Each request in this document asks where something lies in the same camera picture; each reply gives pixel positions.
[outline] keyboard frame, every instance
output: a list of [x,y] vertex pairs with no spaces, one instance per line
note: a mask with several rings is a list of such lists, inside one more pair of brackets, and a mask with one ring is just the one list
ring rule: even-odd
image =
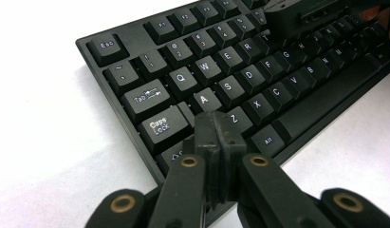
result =
[[[162,45],[156,45],[150,35],[147,34],[146,29],[144,28],[144,24],[149,21],[150,18],[155,16],[169,16],[171,15],[175,10],[178,9],[184,9],[184,8],[192,8],[196,4],[202,1],[209,1],[211,0],[201,0],[196,1],[190,4],[182,5],[180,7],[177,7],[175,9],[169,9],[164,12],[160,12],[157,14],[150,15],[148,17],[141,18],[139,20],[129,22],[114,28],[110,28],[107,30],[103,30],[88,36],[85,36],[83,38],[80,38],[76,41],[76,46],[78,47],[80,53],[84,57],[84,60],[86,64],[88,65],[90,71],[92,72],[94,78],[98,82],[100,88],[102,89],[102,92],[104,93],[106,99],[111,104],[112,108],[114,109],[116,115],[118,116],[124,130],[126,131],[127,135],[131,139],[133,145],[136,147],[137,151],[139,152],[141,158],[143,159],[145,165],[147,166],[147,169],[152,174],[154,180],[156,181],[157,185],[160,186],[164,183],[165,177],[163,176],[162,172],[160,171],[155,159],[150,154],[148,149],[146,148],[143,140],[141,139],[139,133],[137,130],[132,131],[132,129],[136,129],[135,126],[131,123],[129,117],[127,116],[125,110],[123,109],[120,100],[112,90],[110,84],[107,82],[106,78],[103,75],[103,72],[108,69],[108,66],[99,67],[95,61],[95,59],[92,57],[91,52],[89,51],[87,47],[87,43],[91,41],[91,38],[97,34],[101,33],[107,33],[111,32],[113,34],[118,34],[121,43],[124,45],[124,47],[129,52],[129,57],[125,58],[124,60],[132,61],[136,59],[140,54],[143,52],[152,50],[152,49],[161,49],[165,46],[165,44]],[[233,0],[235,4],[239,7],[242,14],[249,14],[254,9],[248,9],[245,4],[240,0]],[[222,20],[219,23],[227,22],[232,20],[232,18]],[[210,25],[208,27],[201,28],[200,30],[207,30],[211,28],[213,25]],[[178,39],[186,39],[187,37],[191,36],[194,32],[188,33],[183,36],[179,36]],[[135,37],[135,40],[130,40],[129,37]],[[350,95],[346,100],[342,101],[337,107],[332,109],[327,115],[325,115],[320,121],[318,121],[316,124],[314,124],[310,129],[308,129],[304,134],[302,134],[298,139],[296,139],[294,142],[292,142],[290,145],[288,145],[282,152],[280,152],[276,157],[274,157],[274,160],[278,164],[283,164],[285,161],[290,159],[291,156],[293,156],[300,148],[302,148],[304,145],[306,145],[313,137],[315,137],[317,134],[319,134],[326,126],[328,126],[330,123],[332,123],[338,116],[340,116],[344,111],[346,111],[352,104],[354,104],[356,101],[360,99],[363,94],[365,94],[370,88],[372,88],[375,84],[377,84],[379,81],[381,81],[387,74],[390,73],[390,63],[384,67],[379,73],[377,73],[376,76],[374,76],[372,79],[370,79],[368,82],[366,82],[362,87],[357,89],[352,95]],[[217,210],[212,212],[211,215],[207,216],[206,218],[206,224],[211,224],[214,220],[219,218],[222,214],[224,214],[231,206],[233,206],[233,203],[229,202],[226,203],[223,206],[218,206]]]

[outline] brass insert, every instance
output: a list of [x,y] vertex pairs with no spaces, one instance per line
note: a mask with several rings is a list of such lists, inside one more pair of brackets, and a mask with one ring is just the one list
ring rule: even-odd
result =
[[257,166],[266,166],[269,164],[269,161],[262,156],[253,156],[251,157],[251,163]]
[[363,210],[362,203],[355,197],[346,193],[338,193],[334,195],[333,200],[338,206],[347,211],[359,213]]
[[190,168],[190,167],[197,166],[198,161],[194,157],[187,157],[187,158],[182,159],[182,161],[180,161],[180,164],[182,164],[185,167]]
[[115,213],[123,213],[132,209],[136,204],[134,197],[124,194],[114,198],[111,202],[111,210]]

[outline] keyboard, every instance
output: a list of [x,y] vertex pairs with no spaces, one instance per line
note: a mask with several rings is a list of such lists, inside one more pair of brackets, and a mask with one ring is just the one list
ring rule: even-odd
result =
[[228,113],[253,152],[283,163],[390,72],[377,21],[341,15],[283,39],[265,3],[197,1],[76,41],[158,184],[198,113]]

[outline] white surface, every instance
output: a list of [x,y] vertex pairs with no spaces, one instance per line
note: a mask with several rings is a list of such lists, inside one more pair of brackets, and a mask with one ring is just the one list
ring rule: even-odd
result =
[[[156,186],[74,42],[189,2],[0,2],[0,227],[83,227],[109,193]],[[390,215],[390,77],[284,168],[313,196],[345,187]]]

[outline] function key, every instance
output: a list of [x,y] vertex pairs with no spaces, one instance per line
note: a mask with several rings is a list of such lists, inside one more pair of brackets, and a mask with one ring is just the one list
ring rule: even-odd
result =
[[122,60],[109,66],[103,74],[117,96],[121,96],[130,89],[142,84],[138,73],[127,60]]
[[99,67],[104,67],[129,57],[129,53],[118,42],[118,37],[110,33],[94,36],[87,44],[87,47]]
[[201,2],[192,9],[193,14],[203,27],[221,21],[218,11],[210,2]]
[[173,40],[179,36],[171,22],[164,16],[155,17],[144,26],[157,45]]
[[223,19],[227,19],[241,13],[233,0],[215,0],[213,1],[213,5]]
[[181,34],[188,34],[201,28],[195,16],[189,9],[179,9],[170,16],[171,23]]

